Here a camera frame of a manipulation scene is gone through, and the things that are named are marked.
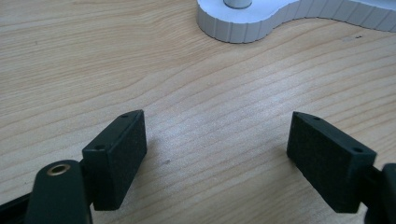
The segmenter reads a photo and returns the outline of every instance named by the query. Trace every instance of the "white plastic object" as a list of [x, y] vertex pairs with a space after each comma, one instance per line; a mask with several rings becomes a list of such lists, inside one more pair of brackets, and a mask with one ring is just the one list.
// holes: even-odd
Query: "white plastic object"
[[197, 0], [199, 27], [229, 43], [259, 40], [286, 21], [325, 18], [396, 32], [396, 0]]

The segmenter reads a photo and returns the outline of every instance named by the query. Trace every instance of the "table surface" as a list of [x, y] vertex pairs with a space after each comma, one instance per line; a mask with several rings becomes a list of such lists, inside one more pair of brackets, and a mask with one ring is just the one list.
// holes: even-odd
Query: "table surface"
[[292, 111], [396, 161], [396, 34], [292, 21], [242, 45], [205, 35], [194, 0], [0, 1], [0, 203], [144, 109], [148, 154], [94, 223], [362, 223], [286, 156]]

